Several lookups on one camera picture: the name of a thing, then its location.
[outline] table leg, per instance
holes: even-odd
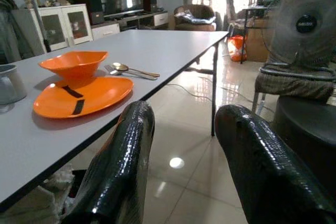
[[[245,46],[245,37],[246,37],[246,27],[247,27],[247,16],[248,16],[248,10],[245,10],[245,22],[244,22],[244,32],[243,32],[243,47],[242,47],[242,53],[241,53],[241,56],[240,56],[240,64],[243,64],[244,46]]]
[[[213,72],[213,82],[212,82],[211,136],[215,135],[218,46],[219,46],[219,43],[215,45],[215,53],[214,53],[214,72]]]

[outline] drawer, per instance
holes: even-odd
[[[161,13],[154,16],[154,26],[161,26],[168,23],[168,13]]]
[[[97,40],[112,34],[120,33],[119,24],[112,24],[108,26],[101,26],[92,29],[93,39]]]

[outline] cardboard box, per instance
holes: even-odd
[[[255,19],[249,22],[248,26],[264,27],[264,19]],[[263,41],[261,29],[249,29],[246,41],[246,54],[248,61],[266,62],[268,58],[268,50]]]

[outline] black stool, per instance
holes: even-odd
[[[336,106],[280,97],[272,128],[336,199]]]

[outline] glass cabinet door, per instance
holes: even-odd
[[[42,22],[47,33],[51,50],[57,50],[68,46],[65,26],[62,22],[60,9],[41,9]]]
[[[73,44],[92,40],[91,26],[85,5],[64,7],[63,14],[68,26],[69,37]]]

